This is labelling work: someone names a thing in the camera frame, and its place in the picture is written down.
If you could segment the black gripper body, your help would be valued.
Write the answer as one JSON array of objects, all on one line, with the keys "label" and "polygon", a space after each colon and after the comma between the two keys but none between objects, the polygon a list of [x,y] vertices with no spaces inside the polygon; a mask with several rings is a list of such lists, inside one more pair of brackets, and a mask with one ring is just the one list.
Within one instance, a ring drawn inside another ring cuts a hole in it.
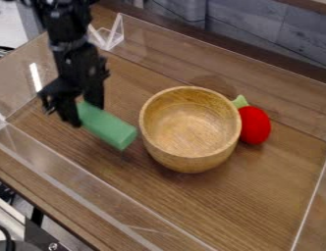
[{"label": "black gripper body", "polygon": [[58,77],[77,81],[85,91],[87,82],[96,75],[108,75],[107,58],[99,53],[93,43],[87,42],[77,48],[53,51]]}]

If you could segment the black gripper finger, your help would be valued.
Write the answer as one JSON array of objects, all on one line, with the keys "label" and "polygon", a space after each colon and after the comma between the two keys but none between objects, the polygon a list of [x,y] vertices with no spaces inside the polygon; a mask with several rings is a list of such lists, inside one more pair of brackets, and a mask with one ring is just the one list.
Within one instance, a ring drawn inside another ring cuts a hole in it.
[{"label": "black gripper finger", "polygon": [[104,81],[108,75],[96,75],[87,82],[84,91],[85,100],[101,110],[104,109]]},{"label": "black gripper finger", "polygon": [[76,99],[83,92],[84,88],[77,81],[58,77],[37,93],[42,102],[44,113],[48,115],[57,113],[64,122],[73,127],[80,127],[83,122]]}]

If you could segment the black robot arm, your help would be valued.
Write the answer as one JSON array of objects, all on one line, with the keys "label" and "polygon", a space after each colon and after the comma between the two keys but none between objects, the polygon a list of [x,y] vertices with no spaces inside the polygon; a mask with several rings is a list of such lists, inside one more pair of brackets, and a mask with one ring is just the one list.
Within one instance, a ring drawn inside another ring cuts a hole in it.
[{"label": "black robot arm", "polygon": [[104,107],[107,58],[89,40],[92,5],[97,0],[33,0],[33,10],[49,36],[58,76],[38,92],[46,114],[57,113],[73,127],[83,125],[76,99]]}]

